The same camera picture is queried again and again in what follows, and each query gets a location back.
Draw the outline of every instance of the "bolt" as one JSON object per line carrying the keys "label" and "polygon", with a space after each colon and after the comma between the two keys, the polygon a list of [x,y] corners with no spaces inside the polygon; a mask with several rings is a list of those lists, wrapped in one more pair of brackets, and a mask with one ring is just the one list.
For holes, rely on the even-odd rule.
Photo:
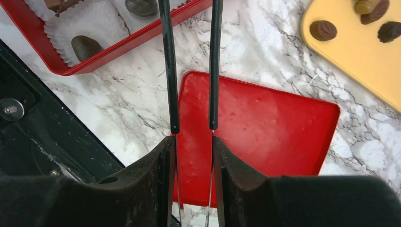
{"label": "bolt", "polygon": [[17,107],[16,107],[16,106],[13,106],[13,105],[4,108],[4,112],[5,112],[6,114],[12,114],[12,113],[14,113],[14,112],[16,112],[16,111],[17,111]]}
{"label": "bolt", "polygon": [[59,171],[57,171],[57,170],[52,170],[52,171],[50,171],[50,176],[58,176],[59,175]]}

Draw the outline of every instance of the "black rod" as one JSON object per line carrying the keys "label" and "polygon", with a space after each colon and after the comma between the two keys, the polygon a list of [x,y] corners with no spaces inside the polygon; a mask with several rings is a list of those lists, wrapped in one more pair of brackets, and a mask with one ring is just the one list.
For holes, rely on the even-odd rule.
{"label": "black rod", "polygon": [[223,0],[213,0],[212,25],[210,35],[210,94],[209,128],[218,128],[218,75],[220,66],[220,37]]}
{"label": "black rod", "polygon": [[175,66],[175,48],[173,25],[170,14],[170,1],[159,0],[159,9],[163,29],[164,55],[166,60],[170,130],[172,134],[178,134],[180,132],[180,116],[178,113],[177,68]]}

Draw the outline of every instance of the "dark chocolate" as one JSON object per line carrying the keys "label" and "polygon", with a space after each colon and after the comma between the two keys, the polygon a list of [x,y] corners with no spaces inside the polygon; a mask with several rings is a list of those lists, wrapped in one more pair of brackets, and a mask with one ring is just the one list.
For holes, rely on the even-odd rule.
{"label": "dark chocolate", "polygon": [[63,0],[44,0],[46,7],[54,12],[57,12],[59,7],[62,5]]}
{"label": "dark chocolate", "polygon": [[359,0],[355,5],[355,12],[358,14],[369,14],[379,4],[380,0]]}
{"label": "dark chocolate", "polygon": [[319,41],[328,41],[337,36],[337,28],[327,20],[317,20],[309,27],[311,35]]}
{"label": "dark chocolate", "polygon": [[83,1],[83,0],[67,0],[67,1],[63,2],[62,5],[59,7],[59,9],[56,12],[56,17],[60,16],[60,14],[64,11],[68,10],[68,8],[74,7],[80,1]]}
{"label": "dark chocolate", "polygon": [[157,13],[156,0],[125,0],[125,7],[129,12],[141,17]]}
{"label": "dark chocolate", "polygon": [[361,23],[367,25],[379,20],[386,14],[389,5],[389,0],[380,0],[379,4],[377,4],[371,13],[361,15]]}
{"label": "dark chocolate", "polygon": [[379,29],[378,38],[382,43],[389,43],[401,35],[401,23],[390,21]]}
{"label": "dark chocolate", "polygon": [[89,37],[78,35],[71,40],[72,49],[78,57],[79,61],[85,61],[93,55],[101,52],[103,48],[100,44]]}

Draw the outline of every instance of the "hole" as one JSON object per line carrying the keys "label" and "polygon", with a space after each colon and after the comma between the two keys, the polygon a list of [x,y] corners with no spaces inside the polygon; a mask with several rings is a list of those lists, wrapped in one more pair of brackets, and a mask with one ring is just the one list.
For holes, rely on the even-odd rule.
{"label": "hole", "polygon": [[118,178],[117,178],[117,177],[107,177],[107,178],[105,178],[105,179],[99,181],[99,184],[113,183],[113,182],[116,182],[116,181],[118,181]]}

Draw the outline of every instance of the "red box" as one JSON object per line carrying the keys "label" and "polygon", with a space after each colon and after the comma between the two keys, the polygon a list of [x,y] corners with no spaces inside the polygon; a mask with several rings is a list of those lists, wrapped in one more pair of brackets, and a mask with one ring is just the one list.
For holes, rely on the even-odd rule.
{"label": "red box", "polygon": [[[162,32],[161,22],[158,19],[102,52],[70,68],[56,52],[56,49],[46,36],[44,21],[35,15],[24,0],[0,0],[0,5],[42,58],[49,70],[62,76],[92,72]],[[211,5],[212,0],[192,0],[173,10],[171,12],[173,26],[204,11]]]}

